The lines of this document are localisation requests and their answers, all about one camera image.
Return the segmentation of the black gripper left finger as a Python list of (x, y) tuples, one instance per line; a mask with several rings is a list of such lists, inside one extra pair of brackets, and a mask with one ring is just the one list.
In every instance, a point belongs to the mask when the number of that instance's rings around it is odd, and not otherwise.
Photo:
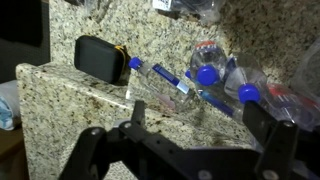
[(85, 129), (58, 180), (103, 180), (111, 164), (122, 162), (139, 180), (186, 180), (172, 156), (179, 147), (143, 127), (145, 103), (136, 101), (131, 118), (106, 131)]

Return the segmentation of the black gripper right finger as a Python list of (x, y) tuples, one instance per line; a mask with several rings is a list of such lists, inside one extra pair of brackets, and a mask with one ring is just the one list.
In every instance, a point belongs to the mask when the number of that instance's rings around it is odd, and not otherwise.
[(307, 180), (293, 170), (296, 160), (320, 176), (320, 132), (301, 129), (288, 120), (276, 120), (254, 101), (245, 103), (243, 123), (263, 147), (254, 172), (262, 180)]

